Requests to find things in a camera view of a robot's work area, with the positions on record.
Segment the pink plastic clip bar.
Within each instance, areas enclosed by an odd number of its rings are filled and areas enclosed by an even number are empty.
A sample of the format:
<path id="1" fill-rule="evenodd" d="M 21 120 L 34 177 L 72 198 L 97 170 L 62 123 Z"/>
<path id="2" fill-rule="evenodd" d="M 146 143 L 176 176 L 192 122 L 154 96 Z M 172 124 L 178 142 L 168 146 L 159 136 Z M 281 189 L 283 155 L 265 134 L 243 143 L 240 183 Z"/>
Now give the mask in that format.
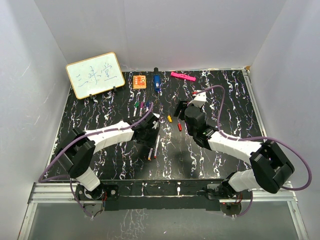
<path id="1" fill-rule="evenodd" d="M 191 81 L 191 82 L 195 82 L 196 81 L 196 78 L 194 76 L 189 76 L 189 75 L 186 75 L 186 74 L 183 74 L 183 73 L 171 72 L 170 76 L 178 78 L 178 79 Z"/>

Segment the orange mini notebook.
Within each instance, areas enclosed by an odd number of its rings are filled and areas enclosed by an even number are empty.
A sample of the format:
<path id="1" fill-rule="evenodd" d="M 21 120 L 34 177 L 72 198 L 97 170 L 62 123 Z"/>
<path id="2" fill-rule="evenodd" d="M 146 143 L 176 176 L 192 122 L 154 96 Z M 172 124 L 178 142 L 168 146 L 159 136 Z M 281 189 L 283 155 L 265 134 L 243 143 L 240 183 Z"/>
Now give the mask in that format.
<path id="1" fill-rule="evenodd" d="M 145 75 L 134 75 L 132 78 L 132 87 L 134 90 L 146 89 L 147 80 Z"/>

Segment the white pen red tip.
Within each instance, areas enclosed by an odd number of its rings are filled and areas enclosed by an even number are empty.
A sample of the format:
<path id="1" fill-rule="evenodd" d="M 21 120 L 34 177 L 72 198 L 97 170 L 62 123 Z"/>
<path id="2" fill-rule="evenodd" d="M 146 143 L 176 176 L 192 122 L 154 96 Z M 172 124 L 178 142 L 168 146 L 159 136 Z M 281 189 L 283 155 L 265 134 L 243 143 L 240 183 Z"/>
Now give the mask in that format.
<path id="1" fill-rule="evenodd" d="M 156 144 L 155 144 L 155 149 L 154 149 L 154 155 L 153 158 L 156 159 L 157 158 L 157 151 L 158 151 L 158 147 L 159 147 L 159 142 L 160 142 L 160 135 L 157 136 L 156 139 Z"/>

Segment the small whiteboard with wooden frame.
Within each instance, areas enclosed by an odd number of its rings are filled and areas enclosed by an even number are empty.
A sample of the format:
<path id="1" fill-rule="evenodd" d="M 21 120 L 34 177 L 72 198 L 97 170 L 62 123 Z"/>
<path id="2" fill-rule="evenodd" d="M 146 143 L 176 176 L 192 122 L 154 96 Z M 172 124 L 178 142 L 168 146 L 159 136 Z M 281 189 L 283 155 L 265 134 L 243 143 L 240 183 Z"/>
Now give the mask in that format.
<path id="1" fill-rule="evenodd" d="M 85 99 L 125 85 L 114 52 L 70 63 L 65 67 L 77 99 Z"/>

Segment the white pen yellow tip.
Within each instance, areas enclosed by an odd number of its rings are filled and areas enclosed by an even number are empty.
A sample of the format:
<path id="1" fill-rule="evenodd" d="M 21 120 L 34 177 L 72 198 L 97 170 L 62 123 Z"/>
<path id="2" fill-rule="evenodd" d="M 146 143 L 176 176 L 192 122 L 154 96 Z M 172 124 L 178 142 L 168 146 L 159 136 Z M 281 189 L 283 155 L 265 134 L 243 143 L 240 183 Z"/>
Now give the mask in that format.
<path id="1" fill-rule="evenodd" d="M 150 148 L 149 153 L 148 153 L 148 158 L 147 158 L 149 161 L 151 160 L 152 152 L 153 152 L 153 148 Z"/>

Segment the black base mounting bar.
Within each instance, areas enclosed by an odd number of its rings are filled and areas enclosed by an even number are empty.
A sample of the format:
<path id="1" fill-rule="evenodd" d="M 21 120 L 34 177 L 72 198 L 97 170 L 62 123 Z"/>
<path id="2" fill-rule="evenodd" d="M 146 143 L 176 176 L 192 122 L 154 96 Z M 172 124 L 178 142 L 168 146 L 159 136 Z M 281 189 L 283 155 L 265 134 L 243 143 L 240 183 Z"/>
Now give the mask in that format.
<path id="1" fill-rule="evenodd" d="M 99 204 L 104 211 L 132 209 L 220 211 L 223 203 L 236 210 L 251 198 L 248 191 L 229 196 L 220 187 L 220 179 L 103 180 L 94 197 L 82 185 L 75 194 L 85 205 Z"/>

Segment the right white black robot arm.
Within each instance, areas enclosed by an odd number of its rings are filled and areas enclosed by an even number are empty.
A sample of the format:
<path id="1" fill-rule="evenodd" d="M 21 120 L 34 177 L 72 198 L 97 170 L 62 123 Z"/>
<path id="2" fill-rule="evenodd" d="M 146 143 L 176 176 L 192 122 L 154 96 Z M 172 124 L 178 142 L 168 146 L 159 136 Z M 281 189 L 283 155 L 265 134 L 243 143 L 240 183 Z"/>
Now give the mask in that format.
<path id="1" fill-rule="evenodd" d="M 206 122 L 201 108 L 187 101 L 179 101 L 173 115 L 185 122 L 188 134 L 198 146 L 230 155 L 251 167 L 231 173 L 219 186 L 209 190 L 211 195 L 233 199 L 240 192 L 255 188 L 276 194 L 295 171 L 275 141 L 240 141 L 223 137 L 216 127 Z"/>

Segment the yellow pen cap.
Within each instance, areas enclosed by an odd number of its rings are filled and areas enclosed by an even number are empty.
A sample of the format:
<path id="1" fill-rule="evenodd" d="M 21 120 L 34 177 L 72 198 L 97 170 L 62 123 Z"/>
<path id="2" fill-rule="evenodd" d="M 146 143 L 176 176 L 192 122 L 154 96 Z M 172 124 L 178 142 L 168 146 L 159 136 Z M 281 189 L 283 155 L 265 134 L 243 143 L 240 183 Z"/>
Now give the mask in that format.
<path id="1" fill-rule="evenodd" d="M 172 122 L 172 118 L 170 115 L 167 116 L 168 121 L 171 123 Z"/>

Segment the aluminium frame rail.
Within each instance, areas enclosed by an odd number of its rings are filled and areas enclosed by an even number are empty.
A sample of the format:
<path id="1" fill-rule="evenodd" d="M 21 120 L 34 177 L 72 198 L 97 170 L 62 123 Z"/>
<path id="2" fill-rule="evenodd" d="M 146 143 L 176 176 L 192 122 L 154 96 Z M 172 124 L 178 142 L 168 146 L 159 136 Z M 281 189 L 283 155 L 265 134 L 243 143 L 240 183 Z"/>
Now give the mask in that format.
<path id="1" fill-rule="evenodd" d="M 93 218 L 73 201 L 66 183 L 36 184 L 20 229 L 20 240 L 307 240 L 297 199 L 254 190 L 237 210 L 231 201 L 186 196 L 196 181 L 137 182 L 125 196 L 87 201 Z"/>

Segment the red pen cap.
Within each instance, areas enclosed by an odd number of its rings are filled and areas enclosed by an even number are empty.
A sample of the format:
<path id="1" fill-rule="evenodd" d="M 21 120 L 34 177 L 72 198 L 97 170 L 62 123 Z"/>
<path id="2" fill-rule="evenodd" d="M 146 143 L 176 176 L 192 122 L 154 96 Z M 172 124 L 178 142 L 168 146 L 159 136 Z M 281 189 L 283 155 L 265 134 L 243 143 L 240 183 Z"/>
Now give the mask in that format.
<path id="1" fill-rule="evenodd" d="M 178 126 L 178 130 L 181 132 L 181 131 L 182 131 L 182 126 L 181 126 L 181 124 L 178 123 L 177 126 Z"/>

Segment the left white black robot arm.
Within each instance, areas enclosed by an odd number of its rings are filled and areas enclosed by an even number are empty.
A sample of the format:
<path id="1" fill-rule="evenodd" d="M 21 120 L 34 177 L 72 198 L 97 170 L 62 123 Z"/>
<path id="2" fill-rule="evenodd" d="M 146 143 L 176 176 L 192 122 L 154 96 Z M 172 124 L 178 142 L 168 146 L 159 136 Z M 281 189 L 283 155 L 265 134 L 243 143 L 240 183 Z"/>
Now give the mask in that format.
<path id="1" fill-rule="evenodd" d="M 93 155 L 107 147 L 131 141 L 152 148 L 159 131 L 160 115 L 153 112 L 95 130 L 75 128 L 60 143 L 55 158 L 69 177 L 84 186 L 91 199 L 97 200 L 103 195 L 104 188 L 90 167 Z"/>

